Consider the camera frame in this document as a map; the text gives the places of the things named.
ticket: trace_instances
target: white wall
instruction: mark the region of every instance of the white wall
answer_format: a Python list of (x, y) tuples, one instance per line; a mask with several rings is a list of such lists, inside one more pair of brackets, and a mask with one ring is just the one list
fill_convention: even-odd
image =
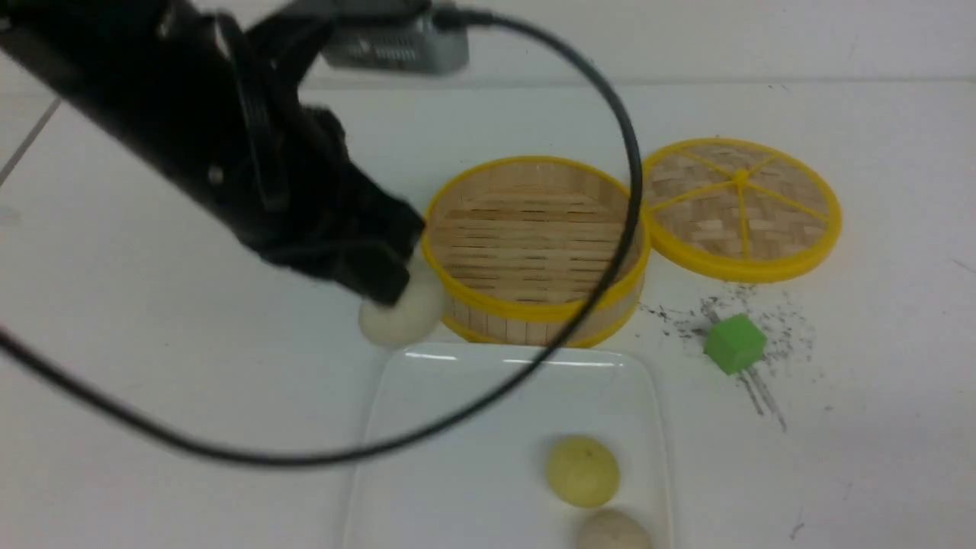
[[(976, 0), (475, 2), (562, 34), (618, 81), (976, 77)], [(251, 22), (282, 1), (200, 3), (227, 7)], [(471, 41), (471, 66), (454, 80), (460, 85), (544, 84), (574, 77), (548, 53), (520, 40), (478, 32)], [(34, 89), (9, 65), (0, 62), (0, 93)], [(373, 75), (318, 66), (309, 86), (349, 80), (389, 85)]]

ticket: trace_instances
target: bamboo steamer lid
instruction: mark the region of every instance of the bamboo steamer lid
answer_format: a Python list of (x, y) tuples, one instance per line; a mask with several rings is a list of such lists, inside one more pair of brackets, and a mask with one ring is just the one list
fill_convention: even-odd
[(841, 212), (813, 170), (773, 148), (685, 141), (644, 162), (654, 246), (701, 275), (775, 282), (815, 268), (834, 248)]
[[(628, 192), (585, 164), (519, 156), (462, 173), (431, 202), (422, 248), (449, 296), (443, 322), (469, 341), (545, 345), (606, 270)], [(613, 286), (577, 330), (589, 347), (622, 326), (650, 255), (646, 212)]]

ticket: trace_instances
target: white table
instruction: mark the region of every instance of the white table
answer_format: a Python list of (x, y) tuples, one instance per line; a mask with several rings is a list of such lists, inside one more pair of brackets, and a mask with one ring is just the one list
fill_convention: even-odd
[(0, 172), (51, 104), (48, 94), (0, 93)]
[[(716, 134), (766, 143), (817, 169), (845, 213), (831, 258), (790, 282), (740, 288), (653, 257), (646, 307), (601, 346), (640, 357), (659, 384), (679, 546), (970, 545), (976, 86), (622, 94), (646, 151)], [(586, 88), (307, 99), (328, 102), (358, 162), (417, 206), (463, 168), (511, 154), (625, 175), (613, 121)], [(0, 229), (0, 318), (72, 371), (200, 436), (284, 449), (361, 435), (388, 354), (359, 335), (358, 300), (263, 265), (69, 108), (0, 206), (20, 212)], [(774, 359), (760, 373), (786, 432), (702, 356), (691, 312), (710, 297), (723, 316), (769, 315)], [(457, 340), (443, 328), (432, 339)], [(5, 547), (339, 547), (349, 469), (185, 459), (11, 367), (0, 434)]]

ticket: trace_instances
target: yellow rim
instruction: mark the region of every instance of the yellow rim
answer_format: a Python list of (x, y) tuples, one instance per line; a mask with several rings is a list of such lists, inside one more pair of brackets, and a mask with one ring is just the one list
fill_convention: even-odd
[[(818, 217), (826, 222), (827, 228), (824, 231), (823, 237), (821, 237), (816, 244), (788, 258), (763, 262), (731, 259), (714, 256), (708, 252), (694, 248), (671, 234), (671, 232), (658, 223), (657, 218), (653, 215), (653, 210), (664, 206), (664, 204), (660, 204), (655, 208), (649, 208), (652, 213), (648, 216), (648, 226), (654, 247), (661, 252), (661, 255), (674, 261), (681, 267), (701, 275), (720, 278), (723, 280), (753, 283), (777, 282), (800, 276), (813, 270), (825, 259), (827, 259), (827, 256), (830, 255), (831, 250), (834, 249), (837, 239), (840, 237), (840, 229), (842, 224), (840, 203), (837, 201), (834, 191), (831, 190), (830, 186), (827, 185), (823, 178), (811, 170), (806, 164), (800, 162), (792, 156), (789, 156), (788, 154), (775, 150), (774, 148), (734, 139), (716, 138), (682, 141), (669, 145), (665, 148), (661, 148), (644, 160), (644, 177), (648, 177), (648, 175), (651, 173), (651, 169), (659, 161), (661, 161), (662, 158), (665, 158), (671, 154), (681, 153), (686, 148), (700, 145), (734, 145), (743, 148), (761, 150), (769, 154), (769, 158), (751, 168), (750, 172), (754, 172), (762, 165), (765, 165), (766, 162), (775, 158), (789, 162), (793, 167), (799, 169), (804, 175), (813, 181), (814, 185), (817, 186), (817, 189), (820, 190), (821, 194), (824, 196), (824, 199), (827, 201), (828, 215), (826, 218), (823, 216), (823, 214), (818, 213), (815, 215), (815, 217)], [(717, 166), (712, 165), (704, 158), (699, 160), (706, 165), (710, 165), (712, 169), (717, 169)], [(722, 185), (727, 185), (727, 183), (710, 186), (710, 189), (714, 189)], [(790, 203), (787, 198), (779, 199), (786, 201), (788, 204)], [(800, 209), (804, 211), (808, 210), (808, 208), (805, 206), (801, 206)], [(740, 217), (745, 222), (745, 216), (743, 215)], [(745, 246), (748, 246), (748, 236), (745, 236), (743, 243)]]
[[(617, 186), (617, 188), (620, 189), (621, 192), (623, 192), (626, 196), (630, 196), (630, 191), (624, 187), (622, 183), (601, 172), (600, 170), (581, 162), (569, 160), (567, 158), (560, 158), (558, 156), (513, 156), (510, 158), (502, 158), (487, 162), (485, 164), (480, 164), (456, 176), (434, 196), (433, 200), (430, 202), (430, 206), (427, 208), (427, 219), (430, 220), (434, 207), (436, 207), (444, 193), (454, 185), (467, 179), (475, 173), (515, 162), (551, 162), (554, 164), (572, 166), (574, 168), (590, 172), (600, 179), (612, 183), (613, 185)], [(596, 305), (598, 310), (620, 301), (623, 297), (627, 296), (631, 290), (633, 290), (638, 282), (643, 279), (644, 269), (647, 266), (647, 259), (651, 254), (652, 236), (650, 232), (650, 221), (651, 220), (648, 216), (646, 208), (641, 208), (640, 230), (643, 238), (642, 245), (640, 247), (640, 256), (637, 258), (637, 263), (634, 265), (633, 269), (631, 269), (629, 273), (625, 274), (619, 282), (610, 286), (610, 289), (607, 290), (607, 293), (603, 296), (603, 299), (601, 299)], [(449, 295), (458, 301), (461, 301), (465, 305), (469, 305), (489, 315), (517, 320), (526, 320), (530, 322), (558, 322), (571, 317), (580, 307), (583, 306), (583, 300), (562, 303), (559, 305), (547, 305), (513, 303), (484, 295), (456, 281), (447, 273), (446, 270), (444, 270), (443, 267), (441, 267), (440, 263), (438, 263), (433, 256), (433, 250), (426, 232), (421, 238), (421, 249), (424, 251), (424, 257), (427, 258), (427, 262), (437, 273), (437, 276), (440, 278), (441, 282), (444, 283), (444, 287)]]
[[(606, 340), (608, 337), (612, 336), (613, 334), (617, 333), (622, 327), (624, 327), (624, 324), (626, 324), (627, 321), (630, 320), (630, 317), (633, 316), (633, 312), (636, 310), (637, 310), (637, 303), (634, 303), (632, 306), (630, 306), (629, 309), (627, 309), (627, 312), (624, 313), (622, 317), (614, 320), (612, 324), (610, 324), (600, 332), (591, 335), (586, 339), (581, 339), (578, 341), (570, 341), (567, 347), (585, 349), (589, 347), (595, 347), (596, 345), (603, 343), (604, 340)], [(471, 343), (499, 343), (503, 345), (509, 343), (508, 341), (495, 339), (494, 337), (489, 337), (480, 334), (476, 331), (473, 331), (465, 326), (458, 324), (451, 317), (445, 316), (440, 321), (444, 322), (444, 325), (450, 328), (451, 331), (460, 335), (461, 337), (465, 338), (467, 341), (470, 341)]]

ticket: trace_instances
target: green cube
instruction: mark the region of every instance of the green cube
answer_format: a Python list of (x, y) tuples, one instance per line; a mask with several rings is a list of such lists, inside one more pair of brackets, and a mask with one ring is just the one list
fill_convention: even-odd
[(728, 375), (735, 375), (762, 358), (766, 334), (745, 315), (727, 318), (712, 326), (705, 354)]

